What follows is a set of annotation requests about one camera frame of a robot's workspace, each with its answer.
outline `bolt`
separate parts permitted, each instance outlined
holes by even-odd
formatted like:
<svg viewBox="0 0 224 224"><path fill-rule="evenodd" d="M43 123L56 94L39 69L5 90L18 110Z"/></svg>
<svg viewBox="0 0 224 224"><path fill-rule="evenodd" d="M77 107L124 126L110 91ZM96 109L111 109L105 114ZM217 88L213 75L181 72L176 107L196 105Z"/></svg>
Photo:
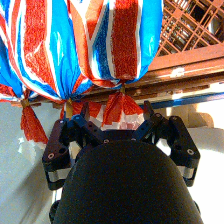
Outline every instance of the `bolt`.
<svg viewBox="0 0 224 224"><path fill-rule="evenodd" d="M194 151L192 149L188 149L187 152L189 155L194 155Z"/></svg>
<svg viewBox="0 0 224 224"><path fill-rule="evenodd" d="M49 155L48 155L48 159L53 159L54 158L54 153L50 153Z"/></svg>

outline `red stripe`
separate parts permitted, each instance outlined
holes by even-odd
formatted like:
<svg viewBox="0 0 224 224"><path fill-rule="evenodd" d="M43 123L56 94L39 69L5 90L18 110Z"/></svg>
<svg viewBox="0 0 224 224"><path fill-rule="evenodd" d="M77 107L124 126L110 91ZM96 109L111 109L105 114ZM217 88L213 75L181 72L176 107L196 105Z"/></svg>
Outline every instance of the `red stripe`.
<svg viewBox="0 0 224 224"><path fill-rule="evenodd" d="M45 41L47 35L47 0L27 0L25 15L24 57L28 67L56 91Z"/></svg>
<svg viewBox="0 0 224 224"><path fill-rule="evenodd" d="M71 4L70 10L72 14L73 29L75 35L76 49L79 58L79 66L82 73L87 76L89 79L93 80L94 76L92 74L89 58L88 58L88 46L86 40L85 29L83 26L82 18L79 15L76 8Z"/></svg>
<svg viewBox="0 0 224 224"><path fill-rule="evenodd" d="M16 23L18 19L19 14L19 8L20 8L20 0L15 1L13 11L12 11L12 27L11 27L11 41L12 41L12 48L15 52L15 45L16 45Z"/></svg>
<svg viewBox="0 0 224 224"><path fill-rule="evenodd" d="M86 22L91 39L96 28L104 0L91 0L86 12Z"/></svg>
<svg viewBox="0 0 224 224"><path fill-rule="evenodd" d="M138 0L117 0L112 27L112 57L118 79L134 79L137 75L135 31Z"/></svg>
<svg viewBox="0 0 224 224"><path fill-rule="evenodd" d="M16 94L14 93L12 87L5 86L3 84L0 84L0 93L11 97L16 97Z"/></svg>

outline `white wall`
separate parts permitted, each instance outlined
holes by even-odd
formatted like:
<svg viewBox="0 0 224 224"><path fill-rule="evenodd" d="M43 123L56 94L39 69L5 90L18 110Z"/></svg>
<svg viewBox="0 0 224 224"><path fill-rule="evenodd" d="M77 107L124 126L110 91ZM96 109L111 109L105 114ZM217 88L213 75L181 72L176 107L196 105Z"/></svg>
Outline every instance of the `white wall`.
<svg viewBox="0 0 224 224"><path fill-rule="evenodd" d="M52 192L42 167L43 150L27 142L21 150L21 111L0 104L0 224L48 224ZM49 136L59 111L44 104L35 112Z"/></svg>
<svg viewBox="0 0 224 224"><path fill-rule="evenodd" d="M0 224L48 224L52 193L42 168L43 151L25 142L20 153L21 109L1 103L0 112ZM44 104L35 112L49 136L60 111ZM205 224L223 224L224 130L196 128L190 133L201 152L190 192Z"/></svg>

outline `blue stripe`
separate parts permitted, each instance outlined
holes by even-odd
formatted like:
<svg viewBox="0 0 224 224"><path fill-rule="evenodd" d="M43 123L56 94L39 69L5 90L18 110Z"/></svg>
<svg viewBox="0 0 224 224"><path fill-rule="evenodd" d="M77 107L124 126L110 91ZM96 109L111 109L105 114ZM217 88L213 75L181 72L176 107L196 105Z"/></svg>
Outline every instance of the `blue stripe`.
<svg viewBox="0 0 224 224"><path fill-rule="evenodd" d="M209 101L221 100L221 99L224 99L224 93L193 96L193 97L176 99L176 100L156 102L151 104L153 109L160 109L160 108L166 108L166 107L177 107L177 106L183 106L183 105L189 105L189 104L195 104L195 103L203 103L203 102L209 102Z"/></svg>
<svg viewBox="0 0 224 224"><path fill-rule="evenodd" d="M23 95L22 83L9 66L8 49L0 38L0 83L13 88L18 98Z"/></svg>
<svg viewBox="0 0 224 224"><path fill-rule="evenodd" d="M10 6L10 0L1 0L0 5L5 12L5 20L8 23L9 22L9 6Z"/></svg>
<svg viewBox="0 0 224 224"><path fill-rule="evenodd" d="M76 92L72 94L71 98L72 99L80 99L83 96L81 96L81 94L83 94L86 90L88 90L91 86L93 85L93 83L88 80L86 83L81 83L81 85L77 88Z"/></svg>
<svg viewBox="0 0 224 224"><path fill-rule="evenodd" d="M64 0L52 1L50 51L62 99L68 99L81 74L76 52L73 26L68 19Z"/></svg>
<svg viewBox="0 0 224 224"><path fill-rule="evenodd" d="M108 60L107 60L107 31L109 23L109 3L107 3L99 31L96 36L96 40L93 45L93 60L94 65L98 68L98 75L105 80L114 79L109 70Z"/></svg>

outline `red white blue plastic bag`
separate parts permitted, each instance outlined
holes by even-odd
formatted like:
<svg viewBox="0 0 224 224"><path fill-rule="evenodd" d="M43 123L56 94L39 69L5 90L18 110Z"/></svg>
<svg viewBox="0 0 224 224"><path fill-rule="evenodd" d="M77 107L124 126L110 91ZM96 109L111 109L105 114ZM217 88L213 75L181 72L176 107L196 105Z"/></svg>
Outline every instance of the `red white blue plastic bag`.
<svg viewBox="0 0 224 224"><path fill-rule="evenodd" d="M10 62L14 55L16 74L27 88L57 102L90 88L79 69L64 0L9 0L0 7L12 45Z"/></svg>
<svg viewBox="0 0 224 224"><path fill-rule="evenodd" d="M139 80L159 45L161 0L69 0L82 74L101 87Z"/></svg>

